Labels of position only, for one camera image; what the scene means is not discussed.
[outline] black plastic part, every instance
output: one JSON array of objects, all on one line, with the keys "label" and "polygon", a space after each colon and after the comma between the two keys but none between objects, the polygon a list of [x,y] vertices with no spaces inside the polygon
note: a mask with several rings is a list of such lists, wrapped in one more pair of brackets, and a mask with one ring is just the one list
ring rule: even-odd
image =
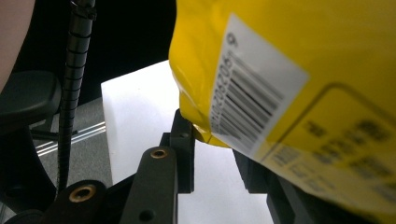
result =
[{"label": "black plastic part", "polygon": [[192,124],[184,119],[178,109],[174,116],[169,146],[177,154],[178,193],[194,191],[194,148]]},{"label": "black plastic part", "polygon": [[99,221],[96,223],[120,223],[122,211],[133,182],[134,175],[131,175],[107,190],[106,202],[102,205],[101,212],[98,214]]},{"label": "black plastic part", "polygon": [[67,103],[65,101],[62,101],[61,107],[65,110],[74,110],[77,108],[78,100],[74,100],[74,101],[70,100]]},{"label": "black plastic part", "polygon": [[121,224],[145,222],[177,223],[177,158],[170,147],[143,153],[120,220]]},{"label": "black plastic part", "polygon": [[233,154],[247,190],[267,193],[268,208],[275,224],[369,223],[363,217],[303,192],[239,152]]},{"label": "black plastic part", "polygon": [[72,35],[88,37],[92,31],[92,20],[72,13],[69,30]]},{"label": "black plastic part", "polygon": [[257,162],[233,150],[239,173],[249,193],[267,193],[265,169]]},{"label": "black plastic part", "polygon": [[61,84],[50,72],[12,74],[0,95],[0,134],[39,122],[56,112]]},{"label": "black plastic part", "polygon": [[69,34],[68,49],[74,52],[87,52],[90,45],[89,37],[79,37]]},{"label": "black plastic part", "polygon": [[71,79],[64,78],[64,85],[69,87],[70,91],[78,91],[81,88],[82,78],[80,79]]},{"label": "black plastic part", "polygon": [[76,91],[71,91],[71,90],[63,90],[63,95],[62,95],[62,99],[64,101],[75,101],[78,100],[79,97],[79,91],[80,90],[76,90]]},{"label": "black plastic part", "polygon": [[0,201],[19,213],[46,211],[55,187],[35,152],[28,126],[0,135]]},{"label": "black plastic part", "polygon": [[84,75],[84,68],[85,67],[76,68],[76,67],[66,66],[64,72],[64,78],[75,79],[75,80],[82,79]]},{"label": "black plastic part", "polygon": [[87,52],[75,53],[73,51],[67,51],[66,65],[73,67],[83,67],[87,61]]},{"label": "black plastic part", "polygon": [[105,199],[106,187],[101,182],[77,182],[58,195],[55,203],[44,214],[41,223],[102,223],[95,220]]}]

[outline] yellow plastic mailer bag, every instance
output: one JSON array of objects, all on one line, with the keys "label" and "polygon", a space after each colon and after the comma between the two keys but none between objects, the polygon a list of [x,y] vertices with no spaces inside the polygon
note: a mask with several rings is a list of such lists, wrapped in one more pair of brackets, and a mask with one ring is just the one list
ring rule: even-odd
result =
[{"label": "yellow plastic mailer bag", "polygon": [[395,1],[177,0],[180,110],[302,190],[396,220]]}]

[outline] spiral cable wrap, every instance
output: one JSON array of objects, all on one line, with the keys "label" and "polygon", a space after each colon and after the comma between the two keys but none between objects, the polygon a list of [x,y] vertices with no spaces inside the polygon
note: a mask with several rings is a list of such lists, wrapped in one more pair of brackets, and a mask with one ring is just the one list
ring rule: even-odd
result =
[{"label": "spiral cable wrap", "polygon": [[73,124],[84,75],[92,23],[96,19],[95,0],[72,0],[67,40],[64,84],[59,116],[57,193],[67,187]]}]

